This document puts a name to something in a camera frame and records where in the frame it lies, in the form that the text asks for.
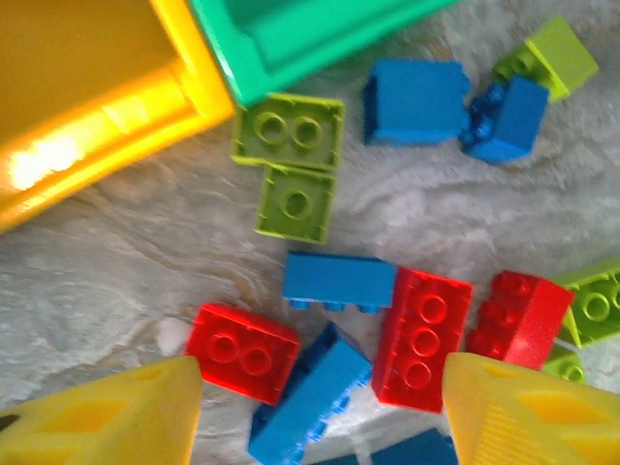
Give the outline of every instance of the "gray marble surface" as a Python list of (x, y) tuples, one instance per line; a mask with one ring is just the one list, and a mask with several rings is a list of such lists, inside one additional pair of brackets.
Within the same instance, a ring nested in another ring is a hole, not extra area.
[[(381, 56), (457, 59), (474, 88), (561, 13), (600, 73), (548, 111), (535, 154), (495, 168), (455, 143), (368, 148), (359, 90)], [(347, 105), (329, 241), (319, 249), (470, 280), (475, 308), (507, 267), (554, 276), (620, 255), (620, 1), (469, 0), (296, 86)], [(0, 407), (176, 353), (197, 306), (226, 301), (297, 327), (329, 318), (376, 351), (380, 318), (290, 312), (282, 261), (297, 243), (253, 232), (260, 169), (235, 165), (231, 124), (127, 168), (0, 236)], [(620, 392), (620, 338), (582, 352), (588, 383)], [(193, 464), (249, 464), (256, 403), (205, 385)], [(444, 418), (382, 406), (369, 388), (334, 417), (309, 461), (411, 436)]]

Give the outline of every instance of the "dark blue lego brick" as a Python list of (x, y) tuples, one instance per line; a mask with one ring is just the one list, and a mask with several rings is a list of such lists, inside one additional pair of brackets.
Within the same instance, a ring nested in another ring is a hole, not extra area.
[(492, 84), (474, 99), (471, 126), (460, 136), (463, 151), (488, 163), (506, 163), (528, 155), (539, 133), (549, 90), (524, 77)]
[(290, 252), (282, 297), (295, 310), (320, 302), (332, 312), (353, 304), (363, 313), (378, 314), (391, 305), (396, 268), (372, 258)]
[(344, 412), (354, 388), (370, 380), (371, 363), (328, 325), (301, 355), (275, 407), (262, 405), (252, 417), (248, 451), (264, 465), (295, 465), (306, 445), (319, 441), (326, 422)]
[(456, 139), (469, 125), (470, 81), (459, 63), (381, 60), (363, 89), (366, 144), (408, 145)]
[(451, 438), (445, 438), (437, 429), (429, 429), (402, 443), (379, 450), (371, 458), (373, 465), (458, 465)]

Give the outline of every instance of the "yellow plastic piece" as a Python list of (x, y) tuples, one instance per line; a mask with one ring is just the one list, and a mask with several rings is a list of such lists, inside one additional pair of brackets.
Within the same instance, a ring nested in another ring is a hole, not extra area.
[(0, 2), (0, 232), (233, 115), (186, 0)]
[(620, 395), (464, 353), (443, 395), (460, 465), (620, 463)]
[(0, 412), (0, 465), (183, 465), (201, 411), (198, 362), (179, 356)]
[(495, 77), (501, 81), (518, 74), (547, 87), (551, 102), (570, 96), (598, 70), (590, 52), (560, 15), (494, 68)]

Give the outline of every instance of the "lego stud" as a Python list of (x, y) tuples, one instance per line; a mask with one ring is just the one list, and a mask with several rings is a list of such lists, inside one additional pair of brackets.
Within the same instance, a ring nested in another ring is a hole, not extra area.
[(208, 356), (218, 363), (233, 361), (239, 352), (236, 340), (226, 333), (213, 334), (206, 350)]
[(431, 325), (436, 325), (446, 319), (448, 306), (440, 296), (429, 294), (420, 300), (418, 311), (423, 320)]
[(410, 344), (420, 357), (431, 357), (439, 350), (439, 336), (429, 327), (418, 327), (411, 334)]
[(300, 116), (293, 121), (293, 142), (301, 148), (310, 150), (317, 147), (323, 139), (321, 125), (308, 116)]
[(254, 132), (266, 144), (281, 145), (287, 139), (287, 123), (279, 114), (263, 111), (254, 121)]
[(301, 191), (289, 191), (282, 196), (280, 210), (292, 220), (303, 220), (310, 215), (312, 202)]
[(241, 354), (241, 367), (252, 376), (264, 375), (271, 368), (271, 356), (260, 348), (252, 347)]
[(405, 371), (405, 383), (412, 389), (423, 389), (430, 383), (432, 374), (428, 366), (421, 361), (414, 361)]

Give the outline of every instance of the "green lego brick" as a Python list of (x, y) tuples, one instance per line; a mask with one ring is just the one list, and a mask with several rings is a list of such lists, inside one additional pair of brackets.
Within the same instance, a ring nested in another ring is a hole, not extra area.
[(555, 281), (576, 294), (560, 339), (580, 348), (620, 334), (620, 259), (594, 264)]
[(495, 68), (495, 78), (513, 74), (536, 81), (551, 91), (551, 102), (562, 100), (597, 73), (599, 66), (566, 20), (558, 15), (528, 37)]
[(542, 367), (542, 372), (575, 383), (585, 384), (583, 368), (581, 368), (581, 361), (577, 353), (558, 344), (553, 346), (549, 358)]
[(338, 100), (271, 94), (258, 105), (239, 109), (232, 159), (250, 166), (337, 170), (343, 117)]
[(267, 165), (257, 233), (325, 243), (335, 186), (323, 172)]

